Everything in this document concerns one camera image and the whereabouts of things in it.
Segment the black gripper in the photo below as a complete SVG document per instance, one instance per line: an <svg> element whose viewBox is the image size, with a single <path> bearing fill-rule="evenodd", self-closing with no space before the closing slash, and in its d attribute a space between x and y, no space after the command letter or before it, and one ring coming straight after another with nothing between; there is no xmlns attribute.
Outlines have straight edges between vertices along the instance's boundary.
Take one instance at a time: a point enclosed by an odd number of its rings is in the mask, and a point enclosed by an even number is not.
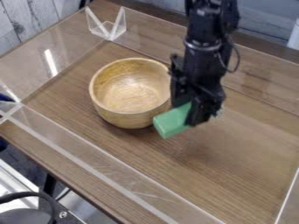
<svg viewBox="0 0 299 224"><path fill-rule="evenodd" d="M184 55L171 55L171 102L174 108L191 103L186 124L195 127L222 109L226 93L220 82L228 72L232 46L227 39L212 45L184 40L184 46Z"/></svg>

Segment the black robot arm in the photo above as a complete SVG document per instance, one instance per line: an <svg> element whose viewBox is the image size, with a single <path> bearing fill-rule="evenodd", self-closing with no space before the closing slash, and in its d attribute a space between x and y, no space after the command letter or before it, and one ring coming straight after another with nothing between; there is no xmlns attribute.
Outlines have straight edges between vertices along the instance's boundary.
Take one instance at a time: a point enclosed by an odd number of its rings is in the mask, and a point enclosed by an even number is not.
<svg viewBox="0 0 299 224"><path fill-rule="evenodd" d="M240 15L238 0L184 0L184 4L184 55L171 56L171 102L176 109L190 107L183 123L196 126L219 114L226 100L220 82L239 69L230 66L230 59L239 54L231 36Z"/></svg>

